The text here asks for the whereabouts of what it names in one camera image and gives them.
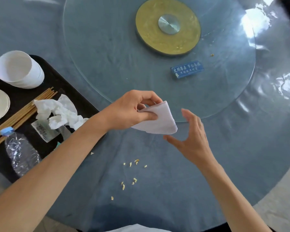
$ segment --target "forearm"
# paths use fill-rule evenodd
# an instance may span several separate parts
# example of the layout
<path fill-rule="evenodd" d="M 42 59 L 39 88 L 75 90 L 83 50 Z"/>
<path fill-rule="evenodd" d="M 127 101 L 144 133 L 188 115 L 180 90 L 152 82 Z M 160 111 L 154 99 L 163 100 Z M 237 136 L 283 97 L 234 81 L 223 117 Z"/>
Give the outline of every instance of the forearm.
<path fill-rule="evenodd" d="M 0 231 L 33 231 L 106 131 L 99 117 L 92 117 L 2 193 Z"/>
<path fill-rule="evenodd" d="M 232 232 L 271 232 L 218 163 L 201 169 L 201 172 L 218 200 Z"/>

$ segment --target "chopsticks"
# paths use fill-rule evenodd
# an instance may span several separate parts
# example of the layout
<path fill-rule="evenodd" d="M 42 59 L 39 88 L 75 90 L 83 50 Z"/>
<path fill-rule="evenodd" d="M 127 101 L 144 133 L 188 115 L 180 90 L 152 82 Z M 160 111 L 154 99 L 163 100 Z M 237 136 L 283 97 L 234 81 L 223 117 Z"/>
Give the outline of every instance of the chopsticks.
<path fill-rule="evenodd" d="M 34 100 L 43 100 L 43 99 L 51 99 L 58 92 L 52 90 L 52 88 L 48 88 L 43 93 L 41 93 Z M 33 103 L 33 100 L 25 105 L 22 109 L 16 112 L 13 116 L 7 119 L 3 124 L 0 125 L 0 130 L 9 126 L 12 126 L 15 130 L 18 129 L 24 122 L 26 122 L 32 115 L 37 112 L 37 108 Z M 0 138 L 0 144 L 5 140 L 5 137 Z"/>

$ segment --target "white cup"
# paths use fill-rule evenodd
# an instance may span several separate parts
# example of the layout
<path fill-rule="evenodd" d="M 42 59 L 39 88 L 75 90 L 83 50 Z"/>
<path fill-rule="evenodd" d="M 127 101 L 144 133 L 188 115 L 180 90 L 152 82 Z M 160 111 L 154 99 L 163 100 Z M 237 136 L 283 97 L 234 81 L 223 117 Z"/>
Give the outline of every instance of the white cup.
<path fill-rule="evenodd" d="M 23 89 L 38 87 L 44 81 L 40 65 L 22 51 L 10 51 L 0 57 L 0 79 Z"/>

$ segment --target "blue bottle cap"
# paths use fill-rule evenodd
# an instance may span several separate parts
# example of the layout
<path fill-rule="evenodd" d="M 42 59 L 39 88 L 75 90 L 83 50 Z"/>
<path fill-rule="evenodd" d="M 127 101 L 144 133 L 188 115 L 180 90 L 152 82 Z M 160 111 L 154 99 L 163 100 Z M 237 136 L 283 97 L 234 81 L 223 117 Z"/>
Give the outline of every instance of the blue bottle cap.
<path fill-rule="evenodd" d="M 0 131 L 0 134 L 2 136 L 5 136 L 6 134 L 8 134 L 9 132 L 13 132 L 14 129 L 12 127 L 7 127 L 7 128 L 4 128 Z"/>

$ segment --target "blue sign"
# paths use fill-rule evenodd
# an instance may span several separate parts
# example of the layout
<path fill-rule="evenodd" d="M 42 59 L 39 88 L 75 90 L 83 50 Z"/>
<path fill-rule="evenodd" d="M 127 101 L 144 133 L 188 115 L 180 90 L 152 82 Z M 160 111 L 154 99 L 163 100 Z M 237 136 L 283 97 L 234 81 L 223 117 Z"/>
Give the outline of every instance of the blue sign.
<path fill-rule="evenodd" d="M 179 79 L 194 73 L 204 71 L 203 65 L 199 61 L 193 61 L 176 67 L 171 67 L 171 71 Z"/>

